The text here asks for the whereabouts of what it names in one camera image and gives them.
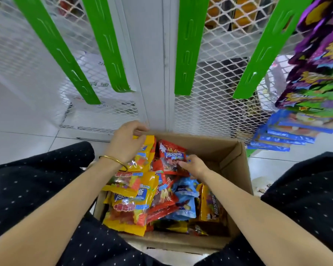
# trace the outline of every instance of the white tile floor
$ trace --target white tile floor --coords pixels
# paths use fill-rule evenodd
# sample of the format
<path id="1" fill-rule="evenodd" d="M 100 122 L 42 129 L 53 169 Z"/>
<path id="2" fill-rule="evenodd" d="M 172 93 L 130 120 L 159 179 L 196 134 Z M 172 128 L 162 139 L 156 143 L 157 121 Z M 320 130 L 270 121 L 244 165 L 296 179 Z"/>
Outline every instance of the white tile floor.
<path id="1" fill-rule="evenodd" d="M 55 126 L 42 120 L 19 98 L 0 85 L 0 164 L 80 142 L 75 138 L 57 137 L 57 133 Z M 96 156 L 101 155 L 108 145 L 96 141 L 91 141 L 91 144 Z M 333 134 L 320 134 L 315 144 L 292 146 L 290 152 L 261 151 L 249 158 L 251 178 L 266 177 L 275 181 L 295 163 L 325 151 L 333 151 Z M 168 252 L 170 251 L 148 250 L 150 255 L 172 265 L 192 265 L 202 258 L 200 255 L 178 252 L 171 255 Z M 168 260 L 171 256 L 182 256 L 182 259 Z"/>

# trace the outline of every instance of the yellow snack bag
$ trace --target yellow snack bag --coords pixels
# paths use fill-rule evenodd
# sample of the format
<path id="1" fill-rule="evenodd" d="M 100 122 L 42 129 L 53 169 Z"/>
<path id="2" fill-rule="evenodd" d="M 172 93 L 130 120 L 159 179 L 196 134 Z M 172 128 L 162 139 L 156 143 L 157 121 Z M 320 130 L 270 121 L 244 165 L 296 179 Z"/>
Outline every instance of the yellow snack bag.
<path id="1" fill-rule="evenodd" d="M 219 222 L 219 207 L 216 197 L 205 184 L 202 187 L 200 220 Z"/>
<path id="2" fill-rule="evenodd" d="M 155 173 L 147 172 L 141 179 L 135 198 L 112 193 L 106 199 L 110 202 L 110 210 L 106 213 L 103 224 L 120 232 L 143 236 L 147 228 L 147 210 L 157 186 L 158 178 Z"/>
<path id="3" fill-rule="evenodd" d="M 117 172 L 102 190 L 111 191 L 126 197 L 136 197 L 144 174 L 137 172 Z"/>
<path id="4" fill-rule="evenodd" d="M 132 161 L 127 165 L 128 172 L 147 172 L 150 169 L 151 162 L 154 158 L 154 154 L 150 155 L 155 143 L 154 135 L 147 135 L 145 142 L 141 150 L 137 153 Z"/>

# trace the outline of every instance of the hand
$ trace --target hand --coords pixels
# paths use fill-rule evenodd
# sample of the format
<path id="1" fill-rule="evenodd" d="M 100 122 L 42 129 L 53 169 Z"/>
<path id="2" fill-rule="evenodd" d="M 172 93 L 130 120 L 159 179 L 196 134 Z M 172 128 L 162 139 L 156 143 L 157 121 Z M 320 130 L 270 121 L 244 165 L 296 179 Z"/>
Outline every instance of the hand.
<path id="1" fill-rule="evenodd" d="M 118 159 L 122 163 L 128 163 L 142 148 L 146 136 L 142 135 L 142 132 L 146 132 L 149 129 L 141 122 L 134 120 L 123 124 L 111 140 L 111 143 L 105 151 L 106 156 L 110 156 Z M 133 135 L 139 136 L 137 139 L 133 139 Z"/>
<path id="2" fill-rule="evenodd" d="M 187 159 L 189 160 L 188 162 L 179 161 L 181 168 L 188 170 L 193 177 L 203 181 L 209 171 L 209 168 L 196 155 L 190 155 Z"/>

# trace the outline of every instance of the cardboard box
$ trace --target cardboard box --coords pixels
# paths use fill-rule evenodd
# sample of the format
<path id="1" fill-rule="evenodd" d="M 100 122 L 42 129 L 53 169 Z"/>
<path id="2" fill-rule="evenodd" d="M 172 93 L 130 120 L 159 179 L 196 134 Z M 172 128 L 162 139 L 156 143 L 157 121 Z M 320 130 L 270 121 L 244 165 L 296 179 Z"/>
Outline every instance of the cardboard box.
<path id="1" fill-rule="evenodd" d="M 164 139 L 186 148 L 187 154 L 199 156 L 213 171 L 253 194 L 247 156 L 243 143 L 235 139 L 201 137 L 185 134 L 154 133 L 157 140 Z M 94 210 L 94 217 L 103 220 L 106 192 L 100 192 Z M 196 254 L 210 254 L 222 249 L 240 231 L 232 218 L 227 216 L 229 237 L 199 237 L 180 233 L 146 232 L 144 237 L 120 233 L 126 241 L 144 244 L 151 248 L 182 251 Z"/>

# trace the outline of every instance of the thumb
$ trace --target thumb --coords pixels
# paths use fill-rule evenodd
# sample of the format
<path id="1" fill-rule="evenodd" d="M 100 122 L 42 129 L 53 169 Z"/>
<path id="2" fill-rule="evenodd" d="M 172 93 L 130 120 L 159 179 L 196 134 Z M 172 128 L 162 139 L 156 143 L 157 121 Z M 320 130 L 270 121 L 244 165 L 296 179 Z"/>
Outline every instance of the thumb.
<path id="1" fill-rule="evenodd" d="M 137 148 L 142 147 L 142 145 L 143 145 L 143 143 L 145 142 L 146 138 L 147 138 L 147 137 L 146 137 L 145 135 L 141 135 L 141 136 L 138 137 L 137 139 L 134 139 L 135 144 L 136 144 L 136 147 L 137 147 Z"/>
<path id="2" fill-rule="evenodd" d="M 179 165 L 180 165 L 181 168 L 183 168 L 185 170 L 191 169 L 191 164 L 187 163 L 185 161 L 179 161 Z"/>

